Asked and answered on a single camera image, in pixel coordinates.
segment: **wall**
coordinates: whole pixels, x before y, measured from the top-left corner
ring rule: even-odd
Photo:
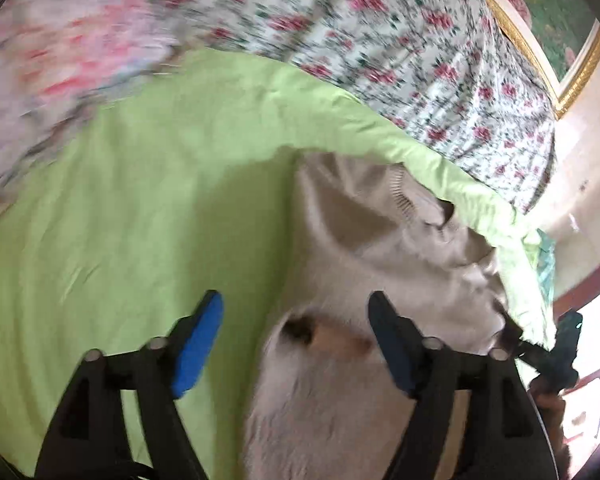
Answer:
[[[558,169],[532,214],[557,241],[558,297],[600,265],[600,62],[555,139]]]

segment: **green fabric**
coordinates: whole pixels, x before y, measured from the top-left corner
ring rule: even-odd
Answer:
[[[540,236],[540,247],[538,251],[538,266],[536,272],[538,274],[538,282],[542,291],[542,298],[545,304],[553,304],[554,302],[554,277],[555,277],[555,241],[545,233],[538,229]]]
[[[499,247],[513,316],[547,342],[550,313],[496,193],[349,93],[286,64],[199,50],[183,72],[99,110],[0,219],[0,452],[31,473],[83,352],[161,335],[207,288],[226,301],[199,385],[178,402],[212,479],[239,476],[240,422],[256,344],[287,264],[298,149],[404,162]],[[138,417],[132,447],[146,460]]]

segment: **knit sweater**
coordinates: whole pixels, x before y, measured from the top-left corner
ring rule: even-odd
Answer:
[[[494,249],[400,164],[306,154],[293,215],[292,263],[246,423],[247,476],[381,480],[413,401],[392,383],[366,319],[368,297],[384,290],[425,336],[485,354],[506,305]],[[329,319],[371,350],[351,359],[311,352],[282,330],[303,316]],[[452,428],[457,453],[462,420]],[[440,478],[448,477],[452,465],[442,462]]]

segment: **floral bedspread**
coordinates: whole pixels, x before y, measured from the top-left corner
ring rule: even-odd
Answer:
[[[484,0],[154,0],[181,41],[338,85],[526,211],[554,163],[544,84]]]
[[[550,176],[550,100],[483,0],[7,0],[0,204],[85,96],[200,41],[347,89],[523,211]]]

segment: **painting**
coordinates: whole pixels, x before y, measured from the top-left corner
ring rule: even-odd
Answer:
[[[560,117],[600,59],[600,24],[584,0],[487,0],[500,27],[539,69]]]

